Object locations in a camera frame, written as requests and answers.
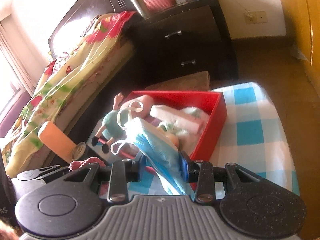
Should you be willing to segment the pink knitted cloth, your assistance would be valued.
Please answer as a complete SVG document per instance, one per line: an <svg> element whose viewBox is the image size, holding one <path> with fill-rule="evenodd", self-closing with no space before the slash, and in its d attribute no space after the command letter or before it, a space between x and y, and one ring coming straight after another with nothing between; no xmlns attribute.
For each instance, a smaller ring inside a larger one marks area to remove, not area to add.
<svg viewBox="0 0 320 240"><path fill-rule="evenodd" d="M98 157L90 157L85 160L75 160L75 161L71 162L69 165L69 169L71 171L74 171L74 170L77 170L77 169L87 165L87 164L95 164L95 163L99 164L101 167L106 167L106 164Z"/></svg>

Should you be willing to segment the blue face mask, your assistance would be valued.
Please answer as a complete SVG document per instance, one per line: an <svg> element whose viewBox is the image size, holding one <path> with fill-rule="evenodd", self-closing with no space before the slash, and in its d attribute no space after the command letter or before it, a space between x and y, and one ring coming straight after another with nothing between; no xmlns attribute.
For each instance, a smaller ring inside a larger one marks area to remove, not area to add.
<svg viewBox="0 0 320 240"><path fill-rule="evenodd" d="M140 112L142 109L126 107L119 111L117 123L126 139L114 142L110 146L111 153L118 154L125 143L135 145L147 157L169 195L185 194L194 199L195 192L182 178L176 146L152 124L139 117L132 118L131 111Z"/></svg>

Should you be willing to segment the green white knitted cloth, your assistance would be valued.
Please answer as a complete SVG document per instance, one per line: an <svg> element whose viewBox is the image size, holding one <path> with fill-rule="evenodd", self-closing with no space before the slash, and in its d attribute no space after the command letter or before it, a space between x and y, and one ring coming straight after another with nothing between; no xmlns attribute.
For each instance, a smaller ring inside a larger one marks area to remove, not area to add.
<svg viewBox="0 0 320 240"><path fill-rule="evenodd" d="M200 135L210 117L209 114L196 107L178 110L166 105L153 106L150 114L161 121L159 127L176 136L180 134Z"/></svg>

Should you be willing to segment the purple knitted cloth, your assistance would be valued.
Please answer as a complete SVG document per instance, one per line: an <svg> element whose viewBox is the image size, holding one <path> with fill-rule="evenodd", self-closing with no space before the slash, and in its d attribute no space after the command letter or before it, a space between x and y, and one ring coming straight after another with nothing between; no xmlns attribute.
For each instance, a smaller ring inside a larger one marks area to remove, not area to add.
<svg viewBox="0 0 320 240"><path fill-rule="evenodd" d="M159 120L159 119L157 119L157 118L154 118L154 117L152 117L152 116L147 116L147 117L145 118L145 121L147 121L148 123L152 124L152 125L155 126L155 127L158 127L159 124L160 124L160 122L161 122L161 120Z"/></svg>

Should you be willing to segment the teal pig plush toy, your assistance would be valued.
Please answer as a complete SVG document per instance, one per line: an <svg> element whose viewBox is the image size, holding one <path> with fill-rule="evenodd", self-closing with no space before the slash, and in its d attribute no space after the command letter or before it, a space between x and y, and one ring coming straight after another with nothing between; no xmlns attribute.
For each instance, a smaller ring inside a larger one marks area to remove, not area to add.
<svg viewBox="0 0 320 240"><path fill-rule="evenodd" d="M117 140L124 136L124 131L120 128L117 123L117 115L120 111L120 103L122 102L124 96L119 93L114 97L112 111L108 112L101 123L101 127L96 132L95 136L92 138L92 145L96 146L101 137L105 138L102 145L102 151L104 154L109 152L110 146Z"/></svg>

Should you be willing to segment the orange ribbed bottle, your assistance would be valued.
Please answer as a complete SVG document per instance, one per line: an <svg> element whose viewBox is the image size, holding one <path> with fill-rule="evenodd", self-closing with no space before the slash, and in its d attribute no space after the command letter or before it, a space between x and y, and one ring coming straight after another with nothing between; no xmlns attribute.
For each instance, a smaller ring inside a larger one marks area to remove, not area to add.
<svg viewBox="0 0 320 240"><path fill-rule="evenodd" d="M38 132L39 139L57 156L67 163L71 163L72 150L76 144L67 137L53 122L45 122Z"/></svg>

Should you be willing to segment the blue white checkered tablecloth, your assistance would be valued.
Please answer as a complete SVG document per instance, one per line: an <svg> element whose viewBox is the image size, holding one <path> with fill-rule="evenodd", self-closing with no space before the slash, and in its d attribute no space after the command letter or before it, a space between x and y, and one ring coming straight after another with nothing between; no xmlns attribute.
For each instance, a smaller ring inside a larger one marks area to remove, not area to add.
<svg viewBox="0 0 320 240"><path fill-rule="evenodd" d="M285 137L285 133L275 109L264 90L256 83L244 83L213 92L222 93L226 103L227 116L214 151L208 160L216 166L236 163L264 177L293 193L299 192L297 174ZM180 134L178 152L189 156L198 139L188 140ZM125 151L125 143L119 153ZM131 193L153 194L158 175L147 159L153 174L144 174L140 183L131 182Z"/></svg>

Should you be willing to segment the pink white folded cloth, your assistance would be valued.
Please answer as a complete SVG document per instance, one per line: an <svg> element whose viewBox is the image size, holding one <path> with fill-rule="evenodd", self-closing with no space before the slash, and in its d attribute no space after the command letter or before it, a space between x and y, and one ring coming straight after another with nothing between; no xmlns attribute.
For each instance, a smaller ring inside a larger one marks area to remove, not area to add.
<svg viewBox="0 0 320 240"><path fill-rule="evenodd" d="M153 105L150 115L159 120L174 124L178 128L197 134L203 126L203 121L193 115L184 113L166 105Z"/></svg>

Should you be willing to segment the red open box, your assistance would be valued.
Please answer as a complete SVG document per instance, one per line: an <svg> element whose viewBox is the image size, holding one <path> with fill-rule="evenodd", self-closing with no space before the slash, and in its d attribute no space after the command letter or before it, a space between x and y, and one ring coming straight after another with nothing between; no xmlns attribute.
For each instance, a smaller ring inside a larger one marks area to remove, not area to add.
<svg viewBox="0 0 320 240"><path fill-rule="evenodd" d="M222 93L200 91L135 91L120 108L143 104L141 118L151 115L185 130L188 140L198 139L191 160L208 161L214 151L227 116Z"/></svg>

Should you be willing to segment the brown stool top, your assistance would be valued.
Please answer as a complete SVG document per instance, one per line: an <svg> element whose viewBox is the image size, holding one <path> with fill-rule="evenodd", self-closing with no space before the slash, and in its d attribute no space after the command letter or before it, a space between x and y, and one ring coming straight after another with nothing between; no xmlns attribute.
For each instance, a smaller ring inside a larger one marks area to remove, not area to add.
<svg viewBox="0 0 320 240"><path fill-rule="evenodd" d="M208 91L210 89L210 75L202 71L186 76L163 81L146 87L145 90L160 91Z"/></svg>

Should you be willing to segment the beige window curtain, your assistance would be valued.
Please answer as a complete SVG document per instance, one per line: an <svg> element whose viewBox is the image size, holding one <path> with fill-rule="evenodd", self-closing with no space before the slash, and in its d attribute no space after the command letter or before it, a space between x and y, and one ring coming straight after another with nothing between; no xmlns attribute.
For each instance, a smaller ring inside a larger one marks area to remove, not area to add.
<svg viewBox="0 0 320 240"><path fill-rule="evenodd" d="M28 74L26 68L24 67L20 58L14 53L14 51L9 46L7 39L5 38L5 30L1 25L1 52L4 58L11 67L13 73L15 74L19 84L33 96L36 88L35 82L32 80L31 76Z"/></svg>

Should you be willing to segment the dark wooden nightstand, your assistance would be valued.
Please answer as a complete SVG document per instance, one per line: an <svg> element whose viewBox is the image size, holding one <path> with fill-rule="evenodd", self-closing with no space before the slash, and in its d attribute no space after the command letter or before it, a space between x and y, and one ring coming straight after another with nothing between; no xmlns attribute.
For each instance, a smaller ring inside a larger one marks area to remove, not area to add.
<svg viewBox="0 0 320 240"><path fill-rule="evenodd" d="M219 0L175 5L127 31L150 83L208 71L211 80L236 80L238 63Z"/></svg>

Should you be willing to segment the white paper scrap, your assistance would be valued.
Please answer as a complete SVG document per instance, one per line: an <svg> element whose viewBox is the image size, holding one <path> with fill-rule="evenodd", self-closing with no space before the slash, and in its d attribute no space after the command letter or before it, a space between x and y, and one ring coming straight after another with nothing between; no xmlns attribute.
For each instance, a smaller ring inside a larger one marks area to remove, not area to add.
<svg viewBox="0 0 320 240"><path fill-rule="evenodd" d="M306 56L298 49L296 44L291 46L290 55L303 61L308 61Z"/></svg>

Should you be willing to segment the dark wooden headboard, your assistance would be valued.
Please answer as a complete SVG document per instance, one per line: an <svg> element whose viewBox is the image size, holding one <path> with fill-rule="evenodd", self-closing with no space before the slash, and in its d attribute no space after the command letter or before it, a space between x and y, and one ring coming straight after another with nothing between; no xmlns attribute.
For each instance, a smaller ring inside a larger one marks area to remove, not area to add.
<svg viewBox="0 0 320 240"><path fill-rule="evenodd" d="M48 39L52 58L72 50L95 16L134 10L131 0L77 0Z"/></svg>

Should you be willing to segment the wooden wardrobe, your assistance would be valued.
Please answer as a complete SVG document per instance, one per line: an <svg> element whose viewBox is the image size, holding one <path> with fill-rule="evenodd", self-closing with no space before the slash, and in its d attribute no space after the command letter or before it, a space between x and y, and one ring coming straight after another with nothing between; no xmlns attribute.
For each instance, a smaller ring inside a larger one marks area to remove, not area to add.
<svg viewBox="0 0 320 240"><path fill-rule="evenodd" d="M319 93L319 0L280 0L286 34L308 61L299 60Z"/></svg>

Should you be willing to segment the beige wall socket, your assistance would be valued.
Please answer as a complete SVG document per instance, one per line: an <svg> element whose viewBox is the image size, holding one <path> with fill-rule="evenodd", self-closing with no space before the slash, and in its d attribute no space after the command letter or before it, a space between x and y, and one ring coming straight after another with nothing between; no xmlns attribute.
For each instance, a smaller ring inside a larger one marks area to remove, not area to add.
<svg viewBox="0 0 320 240"><path fill-rule="evenodd" d="M265 11L245 12L244 18L246 24L260 24L268 22L267 14Z"/></svg>

